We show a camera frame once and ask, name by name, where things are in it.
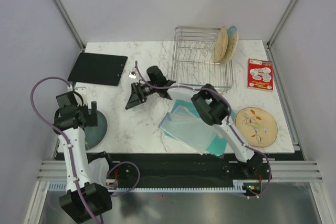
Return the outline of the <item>dark teal plate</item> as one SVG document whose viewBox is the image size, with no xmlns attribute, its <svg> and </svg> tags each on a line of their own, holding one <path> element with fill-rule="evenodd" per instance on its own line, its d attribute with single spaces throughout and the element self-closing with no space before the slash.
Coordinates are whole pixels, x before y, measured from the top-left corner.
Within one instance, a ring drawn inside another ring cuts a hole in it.
<svg viewBox="0 0 336 224">
<path fill-rule="evenodd" d="M 97 126 L 90 126 L 85 128 L 85 148 L 90 150 L 96 147 L 104 139 L 107 129 L 108 122 L 106 117 L 102 112 L 97 111 Z"/>
</svg>

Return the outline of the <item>blue and beige plate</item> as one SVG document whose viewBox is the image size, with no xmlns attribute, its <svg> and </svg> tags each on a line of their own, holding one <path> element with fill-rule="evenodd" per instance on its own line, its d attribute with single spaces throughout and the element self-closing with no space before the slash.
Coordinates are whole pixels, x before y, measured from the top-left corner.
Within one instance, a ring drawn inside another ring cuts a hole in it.
<svg viewBox="0 0 336 224">
<path fill-rule="evenodd" d="M 222 59 L 220 60 L 221 64 L 229 63 L 232 60 L 239 43 L 239 32 L 236 26 L 230 26 L 227 29 L 227 33 L 228 33 L 228 42 L 225 48 L 225 53 Z"/>
</svg>

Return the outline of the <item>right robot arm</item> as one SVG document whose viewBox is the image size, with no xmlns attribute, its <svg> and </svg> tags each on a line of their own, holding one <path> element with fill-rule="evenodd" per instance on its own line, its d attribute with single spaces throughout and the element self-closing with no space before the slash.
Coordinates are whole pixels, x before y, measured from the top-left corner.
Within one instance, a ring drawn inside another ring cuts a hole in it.
<svg viewBox="0 0 336 224">
<path fill-rule="evenodd" d="M 135 71 L 140 82 L 131 84 L 131 94 L 125 109 L 129 110 L 147 101 L 148 96 L 157 93 L 161 98 L 192 102 L 200 119 L 214 127 L 224 137 L 234 151 L 240 163 L 241 174 L 248 179 L 259 173 L 259 168 L 266 157 L 264 153 L 252 148 L 232 119 L 232 107 L 209 83 L 201 88 L 195 88 L 167 79 L 158 66 L 150 66 L 146 73 L 150 78 L 146 81 L 141 75 L 138 63 Z"/>
</svg>

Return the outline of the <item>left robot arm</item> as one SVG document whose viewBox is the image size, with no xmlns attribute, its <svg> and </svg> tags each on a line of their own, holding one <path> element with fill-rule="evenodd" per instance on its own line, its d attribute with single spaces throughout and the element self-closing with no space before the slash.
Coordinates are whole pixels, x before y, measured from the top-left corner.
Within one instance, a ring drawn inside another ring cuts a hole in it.
<svg viewBox="0 0 336 224">
<path fill-rule="evenodd" d="M 112 201 L 106 179 L 115 165 L 106 152 L 88 158 L 86 151 L 102 141 L 107 131 L 104 115 L 96 102 L 84 103 L 76 91 L 56 97 L 59 105 L 54 116 L 55 132 L 63 147 L 67 171 L 66 194 L 59 198 L 62 208 L 76 223 L 83 223 L 111 210 Z"/>
</svg>

